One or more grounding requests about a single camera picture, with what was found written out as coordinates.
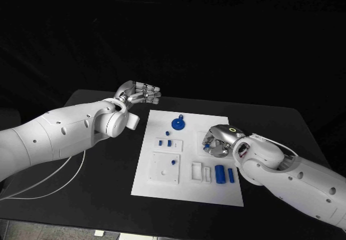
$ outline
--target table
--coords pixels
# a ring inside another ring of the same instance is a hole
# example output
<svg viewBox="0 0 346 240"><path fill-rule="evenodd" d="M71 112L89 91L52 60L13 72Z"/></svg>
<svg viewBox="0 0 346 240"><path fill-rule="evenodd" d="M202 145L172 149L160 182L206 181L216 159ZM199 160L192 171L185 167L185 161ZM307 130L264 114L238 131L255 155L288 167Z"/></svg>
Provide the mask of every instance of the table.
<svg viewBox="0 0 346 240"><path fill-rule="evenodd" d="M78 90L65 106L100 101L114 93ZM0 202L0 218L59 226L177 239L345 239L337 227L298 212L264 186L239 177L244 207L131 195L137 162L150 109L226 116L229 124L294 149L297 154L329 167L300 113L293 108L162 97L159 105L138 103L130 112L140 117L137 129L87 150L85 163L69 185L36 200ZM22 197L52 192L74 176L82 153L42 185ZM35 184L65 160L42 163L22 171L7 193Z"/></svg>

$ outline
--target floor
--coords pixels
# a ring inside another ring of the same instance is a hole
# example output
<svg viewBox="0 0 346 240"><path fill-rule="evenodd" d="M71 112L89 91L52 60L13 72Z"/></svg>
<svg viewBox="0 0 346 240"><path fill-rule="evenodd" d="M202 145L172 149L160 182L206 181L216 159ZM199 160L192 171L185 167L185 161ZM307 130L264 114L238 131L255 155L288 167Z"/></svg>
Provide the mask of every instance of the floor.
<svg viewBox="0 0 346 240"><path fill-rule="evenodd" d="M94 233L89 229L0 219L0 240L117 240L120 236L117 232L105 232L102 237Z"/></svg>

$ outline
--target white cable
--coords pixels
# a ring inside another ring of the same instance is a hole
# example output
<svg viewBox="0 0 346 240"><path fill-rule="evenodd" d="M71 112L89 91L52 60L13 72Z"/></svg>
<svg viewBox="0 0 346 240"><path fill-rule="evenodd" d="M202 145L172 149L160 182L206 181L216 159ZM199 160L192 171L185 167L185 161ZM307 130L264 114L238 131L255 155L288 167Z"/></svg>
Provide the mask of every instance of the white cable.
<svg viewBox="0 0 346 240"><path fill-rule="evenodd" d="M43 196L38 196L38 197L30 197L30 198L23 198L23 197L13 197L16 196L17 194L23 193L25 191L27 191L29 189L32 189L33 187L36 187L39 184L42 184L56 173L58 171L63 168L63 166L66 165L66 163L69 162L72 156L68 158L66 162L63 163L63 165L59 167L59 169L40 181L38 182L35 185L32 185L30 187L27 187L25 190L16 192L14 194L12 194L10 196L4 197L4 198L0 198L0 201L4 200L4 199L20 199L20 200L32 200L32 199L40 199L52 194L55 194L69 183L71 181L74 180L75 176L78 175L79 173L79 170L82 168L82 165L84 165L84 162L85 162L85 151L84 151L84 155L82 155L82 161L81 161L81 166L79 166L79 169L74 175L74 177L71 178L71 180L66 182L66 184L58 189L55 190L53 192L50 192L49 194L43 195Z"/></svg>
<svg viewBox="0 0 346 240"><path fill-rule="evenodd" d="M284 147L287 150L290 150L294 154L294 156L298 156L298 154L285 146L283 145L281 143L273 141L271 139L265 138L264 136L261 136L262 139L268 140L270 142L273 142L274 144L280 145L281 147Z"/></svg>

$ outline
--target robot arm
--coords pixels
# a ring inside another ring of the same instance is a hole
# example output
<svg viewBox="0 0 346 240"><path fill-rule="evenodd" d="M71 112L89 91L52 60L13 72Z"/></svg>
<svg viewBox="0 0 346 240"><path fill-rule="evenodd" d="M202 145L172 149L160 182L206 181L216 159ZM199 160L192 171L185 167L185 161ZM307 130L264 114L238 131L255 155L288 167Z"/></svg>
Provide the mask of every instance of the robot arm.
<svg viewBox="0 0 346 240"><path fill-rule="evenodd" d="M219 142L215 148L211 143ZM232 152L244 178L310 217L346 229L346 178L300 156L287 156L267 138L229 125L211 128L202 144L222 158Z"/></svg>
<svg viewBox="0 0 346 240"><path fill-rule="evenodd" d="M159 91L159 87L127 81L114 98L58 108L0 131L0 181L36 164L76 155L101 140L115 138L125 127L134 130L140 118L128 108L136 103L157 104Z"/></svg>

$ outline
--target blue object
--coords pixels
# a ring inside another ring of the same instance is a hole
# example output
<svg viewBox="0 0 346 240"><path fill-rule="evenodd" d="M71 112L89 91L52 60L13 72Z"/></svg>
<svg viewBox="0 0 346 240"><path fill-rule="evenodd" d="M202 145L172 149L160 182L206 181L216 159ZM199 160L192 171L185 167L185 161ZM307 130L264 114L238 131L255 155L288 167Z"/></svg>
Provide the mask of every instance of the blue object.
<svg viewBox="0 0 346 240"><path fill-rule="evenodd" d="M216 183L225 184L226 183L226 176L225 176L225 168L222 165L215 166L215 176L216 176Z"/></svg>
<svg viewBox="0 0 346 240"><path fill-rule="evenodd" d="M176 118L173 121L172 121L172 127L173 129L176 130L182 130L185 127L186 127L186 122L183 120L183 115L179 115L179 118Z"/></svg>
<svg viewBox="0 0 346 240"><path fill-rule="evenodd" d="M235 177L234 177L234 170L232 170L232 168L228 169L228 175L229 175L229 182L234 184L235 183Z"/></svg>

